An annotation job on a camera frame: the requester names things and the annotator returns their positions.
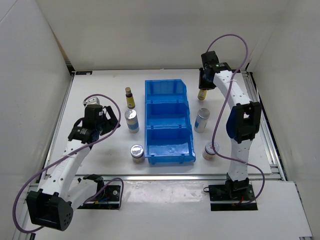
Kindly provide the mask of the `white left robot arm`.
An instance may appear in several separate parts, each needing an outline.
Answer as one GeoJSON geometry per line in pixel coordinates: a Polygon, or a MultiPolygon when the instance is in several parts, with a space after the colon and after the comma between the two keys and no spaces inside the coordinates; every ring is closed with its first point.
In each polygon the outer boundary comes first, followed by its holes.
{"type": "Polygon", "coordinates": [[[100,175],[86,175],[77,186],[72,187],[71,184],[93,143],[119,126],[110,106],[85,106],[84,116],[74,123],[68,136],[63,161],[54,167],[37,191],[30,191],[26,197],[32,224],[65,231],[78,207],[103,198],[105,184],[100,175]]]}

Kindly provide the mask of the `blue-label silver-lid shaker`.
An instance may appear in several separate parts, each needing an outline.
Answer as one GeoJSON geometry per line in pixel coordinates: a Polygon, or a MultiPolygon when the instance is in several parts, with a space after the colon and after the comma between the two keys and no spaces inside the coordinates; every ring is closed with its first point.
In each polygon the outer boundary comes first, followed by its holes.
{"type": "Polygon", "coordinates": [[[140,130],[138,115],[134,109],[128,109],[124,113],[127,127],[131,133],[137,133],[140,130]]]}
{"type": "Polygon", "coordinates": [[[202,133],[205,130],[209,117],[210,111],[207,108],[201,108],[198,110],[194,123],[194,130],[197,133],[202,133]]]}

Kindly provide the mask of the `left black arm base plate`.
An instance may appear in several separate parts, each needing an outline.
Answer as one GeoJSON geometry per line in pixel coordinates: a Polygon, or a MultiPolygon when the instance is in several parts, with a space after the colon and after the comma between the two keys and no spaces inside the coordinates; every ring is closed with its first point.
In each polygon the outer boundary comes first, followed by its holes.
{"type": "Polygon", "coordinates": [[[103,178],[97,180],[97,193],[102,190],[98,196],[90,201],[80,205],[78,210],[119,210],[122,205],[124,181],[119,178],[113,178],[105,183],[103,178]]]}

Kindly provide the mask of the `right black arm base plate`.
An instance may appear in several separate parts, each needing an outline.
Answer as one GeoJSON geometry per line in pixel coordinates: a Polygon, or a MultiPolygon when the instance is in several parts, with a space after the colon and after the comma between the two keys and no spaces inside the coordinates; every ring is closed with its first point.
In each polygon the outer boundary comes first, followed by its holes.
{"type": "Polygon", "coordinates": [[[203,188],[209,194],[210,210],[224,211],[257,211],[258,205],[250,180],[232,181],[227,179],[224,184],[210,184],[203,188]]]}

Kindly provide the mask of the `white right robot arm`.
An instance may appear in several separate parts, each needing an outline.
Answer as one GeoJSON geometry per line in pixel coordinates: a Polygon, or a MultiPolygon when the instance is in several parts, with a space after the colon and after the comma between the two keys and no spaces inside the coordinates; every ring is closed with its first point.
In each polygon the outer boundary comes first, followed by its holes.
{"type": "Polygon", "coordinates": [[[233,72],[226,62],[220,62],[215,51],[201,55],[202,68],[199,69],[199,89],[218,88],[225,97],[230,114],[226,122],[226,132],[231,141],[231,154],[227,159],[224,193],[230,200],[241,198],[249,187],[248,161],[252,142],[259,132],[262,107],[252,101],[233,79],[233,72]]]}

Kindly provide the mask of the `yellow-label small brown bottle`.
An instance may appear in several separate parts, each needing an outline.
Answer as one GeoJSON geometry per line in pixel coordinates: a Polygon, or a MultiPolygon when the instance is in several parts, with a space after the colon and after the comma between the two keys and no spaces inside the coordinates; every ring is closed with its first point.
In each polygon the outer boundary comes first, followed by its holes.
{"type": "Polygon", "coordinates": [[[200,101],[204,101],[206,99],[207,96],[207,89],[200,89],[198,94],[197,94],[197,98],[200,101]]]}
{"type": "Polygon", "coordinates": [[[135,101],[134,101],[133,94],[130,87],[125,88],[125,97],[126,97],[127,107],[129,109],[134,109],[136,105],[135,105],[135,101]]]}

